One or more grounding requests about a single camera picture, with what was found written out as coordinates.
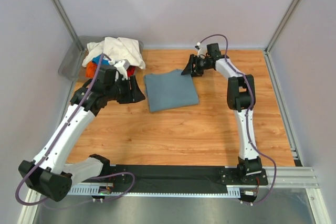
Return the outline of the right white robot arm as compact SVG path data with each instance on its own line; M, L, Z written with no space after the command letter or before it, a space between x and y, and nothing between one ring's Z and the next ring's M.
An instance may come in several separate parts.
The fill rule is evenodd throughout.
M256 151L253 126L253 108L256 103L254 77L244 74L222 54L219 45L208 44L205 55L191 54L181 75L201 77L205 70L214 69L227 80L227 105L234 113L239 136L237 179L250 183L262 172L262 163Z

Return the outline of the grey-blue t shirt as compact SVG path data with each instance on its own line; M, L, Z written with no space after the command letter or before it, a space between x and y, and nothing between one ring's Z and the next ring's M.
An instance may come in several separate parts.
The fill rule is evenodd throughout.
M181 69L147 74L144 76L144 84L151 113L198 105L200 102L193 78L182 75Z

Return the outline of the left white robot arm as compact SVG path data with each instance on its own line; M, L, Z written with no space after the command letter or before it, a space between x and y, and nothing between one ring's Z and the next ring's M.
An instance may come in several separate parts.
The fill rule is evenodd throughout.
M70 189L88 179L106 182L112 175L110 161L98 154L66 165L66 160L87 126L108 102L137 103L145 99L135 76L129 76L130 63L119 60L107 65L99 63L92 79L86 81L70 100L67 112L45 147L32 161L23 160L18 171L20 186L40 193L45 199L59 202Z

